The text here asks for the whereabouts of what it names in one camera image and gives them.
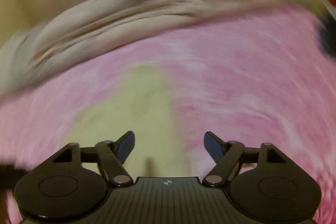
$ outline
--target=metal screw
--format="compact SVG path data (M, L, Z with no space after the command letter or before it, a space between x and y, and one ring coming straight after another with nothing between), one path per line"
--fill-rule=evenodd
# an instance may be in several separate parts
M211 175L211 176L207 176L205 180L211 184L216 184L216 183L220 183L222 181L222 178L217 175Z
M131 179L129 176L126 176L126 175L118 175L118 176L115 176L113 180L118 184L125 184L129 182Z

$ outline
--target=bed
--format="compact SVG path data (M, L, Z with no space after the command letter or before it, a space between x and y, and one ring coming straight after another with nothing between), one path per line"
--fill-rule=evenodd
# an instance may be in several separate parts
M38 165L62 146L77 113L113 93L129 64L146 62L171 79L193 175L213 166L206 131L249 147L274 143L319 183L315 220L335 223L336 74L319 49L318 26L304 8L282 5L169 31L82 63L3 103L1 159ZM17 223L11 199L9 208Z

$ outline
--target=yellow-green cloth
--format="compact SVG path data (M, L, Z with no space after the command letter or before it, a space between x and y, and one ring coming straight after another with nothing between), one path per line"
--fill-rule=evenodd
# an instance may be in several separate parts
M64 145L94 146L135 133L135 148L124 166L137 176L190 176L191 167L172 107L164 74L154 65L139 64L127 71L117 92L84 110ZM83 165L97 171L92 164Z

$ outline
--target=triangular cutout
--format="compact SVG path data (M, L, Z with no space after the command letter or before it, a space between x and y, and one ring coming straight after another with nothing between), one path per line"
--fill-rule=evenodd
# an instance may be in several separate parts
M272 164L285 164L286 161L279 156L273 149L267 149L267 162Z
M72 162L72 150L67 149L61 155L59 155L55 160L54 163L70 163Z

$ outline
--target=pink fabric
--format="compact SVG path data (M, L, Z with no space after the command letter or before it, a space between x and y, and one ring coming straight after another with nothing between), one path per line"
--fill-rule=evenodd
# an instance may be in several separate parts
M1 160L36 166L59 149L80 110L117 87L128 65L153 62L172 79L195 175L214 165L203 148L206 131L249 147L274 143L320 184L315 220L336 223L336 66L319 51L317 23L299 7L247 12L83 63L4 102ZM9 210L18 222L15 207Z

